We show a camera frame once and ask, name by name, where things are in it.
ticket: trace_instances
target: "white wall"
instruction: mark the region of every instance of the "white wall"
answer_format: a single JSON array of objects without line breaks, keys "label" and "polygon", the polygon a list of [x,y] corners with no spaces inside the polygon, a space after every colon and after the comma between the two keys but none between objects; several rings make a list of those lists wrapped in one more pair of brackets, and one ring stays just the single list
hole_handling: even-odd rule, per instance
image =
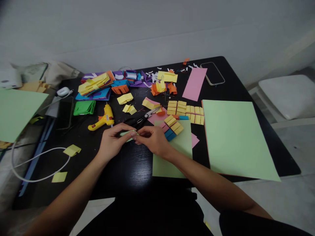
[{"label": "white wall", "polygon": [[314,13],[314,0],[7,0],[0,63],[54,59],[88,73],[223,55],[250,84],[313,30]]}]

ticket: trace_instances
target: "green paper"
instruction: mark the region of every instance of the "green paper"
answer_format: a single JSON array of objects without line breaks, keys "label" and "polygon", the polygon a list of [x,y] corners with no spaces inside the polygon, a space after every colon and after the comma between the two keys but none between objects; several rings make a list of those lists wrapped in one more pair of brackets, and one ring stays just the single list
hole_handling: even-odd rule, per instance
[{"label": "green paper", "polygon": [[[154,125],[159,126],[164,121],[155,121]],[[179,152],[189,158],[193,158],[193,147],[191,143],[191,123],[190,120],[179,120],[184,130],[177,135],[170,144]],[[184,174],[177,169],[172,163],[153,154],[152,176],[171,177],[171,178],[186,178]]]},{"label": "green paper", "polygon": [[129,133],[129,132],[132,132],[132,131],[136,132],[136,130],[131,130],[131,131],[127,131],[127,132],[122,132],[122,133],[120,133],[120,136],[122,137],[122,136],[124,136],[125,134],[127,134],[127,133]]},{"label": "green paper", "polygon": [[95,103],[95,100],[76,102],[73,115],[92,115],[94,113]]},{"label": "green paper", "polygon": [[202,103],[213,171],[281,181],[252,102],[203,100]]},{"label": "green paper", "polygon": [[47,96],[16,89],[0,91],[0,140],[15,142]]}]

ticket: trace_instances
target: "glue gun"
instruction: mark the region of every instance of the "glue gun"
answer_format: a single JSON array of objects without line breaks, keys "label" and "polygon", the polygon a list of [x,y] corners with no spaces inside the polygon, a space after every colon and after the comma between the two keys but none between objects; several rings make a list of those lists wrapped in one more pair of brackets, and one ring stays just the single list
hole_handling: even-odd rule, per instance
[{"label": "glue gun", "polygon": [[107,124],[108,126],[112,127],[114,124],[113,119],[114,119],[114,116],[113,116],[112,108],[108,104],[106,104],[104,107],[104,116],[99,116],[98,122],[95,123],[94,125],[89,125],[88,129],[90,131],[95,131],[101,126],[103,126],[104,124]]}]

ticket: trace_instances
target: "smartphone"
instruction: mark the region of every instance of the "smartphone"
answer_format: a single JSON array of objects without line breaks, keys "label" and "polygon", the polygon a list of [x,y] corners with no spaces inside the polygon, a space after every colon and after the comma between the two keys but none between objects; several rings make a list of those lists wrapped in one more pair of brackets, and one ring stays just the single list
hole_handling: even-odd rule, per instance
[{"label": "smartphone", "polygon": [[200,65],[201,68],[207,68],[206,79],[211,86],[223,84],[225,79],[213,62],[207,62]]}]

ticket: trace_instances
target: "hand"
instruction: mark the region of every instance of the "hand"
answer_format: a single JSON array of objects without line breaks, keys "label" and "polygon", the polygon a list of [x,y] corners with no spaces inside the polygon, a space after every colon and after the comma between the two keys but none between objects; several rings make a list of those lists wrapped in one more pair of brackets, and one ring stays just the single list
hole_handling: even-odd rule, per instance
[{"label": "hand", "polygon": [[138,131],[139,136],[132,135],[136,144],[144,144],[151,152],[169,161],[170,154],[176,150],[169,144],[161,127],[144,126]]},{"label": "hand", "polygon": [[131,133],[136,134],[136,132],[129,132],[124,136],[117,138],[116,135],[122,130],[136,130],[135,128],[126,125],[125,123],[120,123],[115,125],[113,128],[109,128],[103,132],[101,145],[99,147],[96,159],[101,160],[102,163],[108,163],[114,156],[116,156],[124,143],[131,138]]}]

